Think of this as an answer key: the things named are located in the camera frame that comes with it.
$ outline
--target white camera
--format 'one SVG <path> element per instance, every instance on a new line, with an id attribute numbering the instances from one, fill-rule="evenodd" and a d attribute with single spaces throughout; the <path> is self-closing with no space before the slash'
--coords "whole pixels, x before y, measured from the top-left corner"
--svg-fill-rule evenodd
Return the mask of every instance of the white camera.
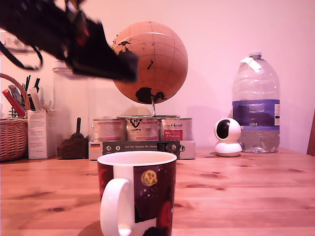
<path id="1" fill-rule="evenodd" d="M 237 140 L 241 136 L 239 123 L 231 118 L 220 119 L 215 127 L 215 136 L 218 139 L 215 152 L 218 156 L 239 156 L 242 148 Z"/>

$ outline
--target white mug handle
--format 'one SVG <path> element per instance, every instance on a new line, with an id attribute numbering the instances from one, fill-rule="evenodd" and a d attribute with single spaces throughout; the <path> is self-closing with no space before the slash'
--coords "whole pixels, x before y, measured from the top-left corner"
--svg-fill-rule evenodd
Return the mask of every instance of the white mug handle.
<path id="1" fill-rule="evenodd" d="M 120 197 L 130 187 L 132 186 L 125 178 L 114 178 L 106 185 L 100 204 L 100 226 L 105 236 L 129 236 L 131 234 L 130 222 L 134 219 L 123 219 L 123 222 L 118 222 L 119 206 L 122 204 L 119 203 Z"/>

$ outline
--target blue label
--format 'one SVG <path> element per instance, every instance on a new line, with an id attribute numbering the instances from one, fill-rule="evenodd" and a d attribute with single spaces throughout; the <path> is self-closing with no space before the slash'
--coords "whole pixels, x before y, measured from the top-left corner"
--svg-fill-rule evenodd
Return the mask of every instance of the blue label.
<path id="1" fill-rule="evenodd" d="M 234 101 L 233 119 L 245 130 L 280 130 L 280 100 Z"/>

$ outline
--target wicker basket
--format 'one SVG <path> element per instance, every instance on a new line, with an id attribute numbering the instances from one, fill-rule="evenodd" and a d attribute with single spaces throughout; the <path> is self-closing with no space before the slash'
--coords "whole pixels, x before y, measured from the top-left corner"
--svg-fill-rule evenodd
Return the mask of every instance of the wicker basket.
<path id="1" fill-rule="evenodd" d="M 31 108 L 25 89 L 12 77 L 0 73 L 1 78 L 15 84 L 25 100 L 26 110 Z M 28 152 L 28 120 L 23 118 L 0 119 L 0 161 L 12 161 Z"/>

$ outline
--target mug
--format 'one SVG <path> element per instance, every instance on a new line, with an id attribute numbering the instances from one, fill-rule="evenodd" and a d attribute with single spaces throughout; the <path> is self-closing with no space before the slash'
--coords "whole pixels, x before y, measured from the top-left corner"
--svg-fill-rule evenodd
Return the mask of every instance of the mug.
<path id="1" fill-rule="evenodd" d="M 97 159 L 105 236 L 171 236 L 177 157 L 126 151 Z"/>

